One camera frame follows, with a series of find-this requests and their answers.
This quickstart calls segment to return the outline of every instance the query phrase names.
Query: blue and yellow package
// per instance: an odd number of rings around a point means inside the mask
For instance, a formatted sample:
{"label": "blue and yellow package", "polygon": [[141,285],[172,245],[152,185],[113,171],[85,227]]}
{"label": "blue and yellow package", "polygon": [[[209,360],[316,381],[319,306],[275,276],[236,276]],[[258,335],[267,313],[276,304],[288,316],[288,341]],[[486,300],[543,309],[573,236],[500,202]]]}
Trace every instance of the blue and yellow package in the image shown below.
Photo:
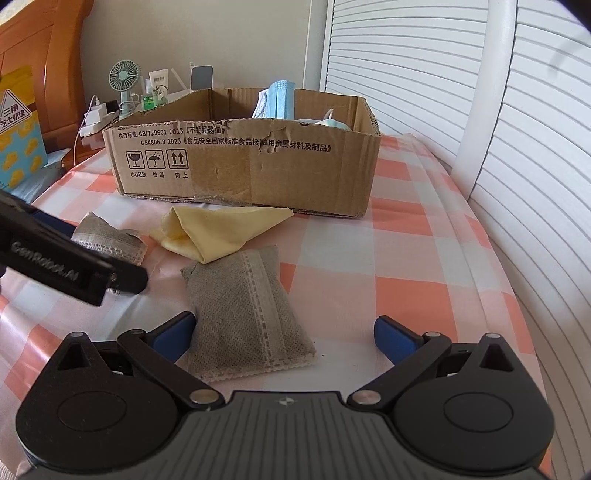
{"label": "blue and yellow package", "polygon": [[30,66],[0,79],[0,188],[10,192],[47,164]]}

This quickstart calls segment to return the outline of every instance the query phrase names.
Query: portable fan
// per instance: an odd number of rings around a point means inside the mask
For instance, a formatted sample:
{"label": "portable fan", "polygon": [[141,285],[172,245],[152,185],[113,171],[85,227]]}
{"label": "portable fan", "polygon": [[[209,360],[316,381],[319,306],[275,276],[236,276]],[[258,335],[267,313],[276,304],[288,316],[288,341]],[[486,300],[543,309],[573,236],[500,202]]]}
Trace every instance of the portable fan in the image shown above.
{"label": "portable fan", "polygon": [[134,103],[131,101],[131,89],[139,79],[139,66],[131,60],[120,60],[109,72],[109,85],[113,90],[121,92],[119,118],[125,118],[134,111]]}

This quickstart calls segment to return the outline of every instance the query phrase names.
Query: brown cardboard box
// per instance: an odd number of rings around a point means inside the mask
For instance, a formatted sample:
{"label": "brown cardboard box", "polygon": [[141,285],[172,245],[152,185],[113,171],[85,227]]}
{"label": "brown cardboard box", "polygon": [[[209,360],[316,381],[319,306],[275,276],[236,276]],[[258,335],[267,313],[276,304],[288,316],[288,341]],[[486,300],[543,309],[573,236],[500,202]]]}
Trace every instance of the brown cardboard box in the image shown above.
{"label": "brown cardboard box", "polygon": [[251,119],[260,90],[198,90],[104,130],[119,192],[362,216],[380,143],[365,99],[296,90],[296,118],[322,119],[333,108],[346,131]]}

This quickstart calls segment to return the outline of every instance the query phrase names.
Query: triangular label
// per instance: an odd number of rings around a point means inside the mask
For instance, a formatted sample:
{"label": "triangular label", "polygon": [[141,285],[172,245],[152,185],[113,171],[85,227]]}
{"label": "triangular label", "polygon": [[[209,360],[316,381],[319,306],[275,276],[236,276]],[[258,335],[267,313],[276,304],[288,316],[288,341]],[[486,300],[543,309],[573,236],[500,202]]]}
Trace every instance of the triangular label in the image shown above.
{"label": "triangular label", "polygon": [[31,116],[31,111],[9,89],[4,91],[0,110],[0,134]]}

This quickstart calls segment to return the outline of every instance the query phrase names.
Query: metal screw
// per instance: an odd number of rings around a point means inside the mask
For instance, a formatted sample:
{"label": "metal screw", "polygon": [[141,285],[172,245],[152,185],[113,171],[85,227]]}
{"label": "metal screw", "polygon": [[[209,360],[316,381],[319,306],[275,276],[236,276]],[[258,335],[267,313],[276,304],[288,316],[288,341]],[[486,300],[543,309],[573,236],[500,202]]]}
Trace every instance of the metal screw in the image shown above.
{"label": "metal screw", "polygon": [[189,398],[193,403],[197,403],[199,405],[207,405],[209,403],[214,403],[220,395],[215,390],[210,390],[208,388],[200,388],[199,390],[194,390],[189,395]]}
{"label": "metal screw", "polygon": [[353,401],[359,405],[375,405],[382,400],[382,395],[374,390],[357,390],[353,394]]}

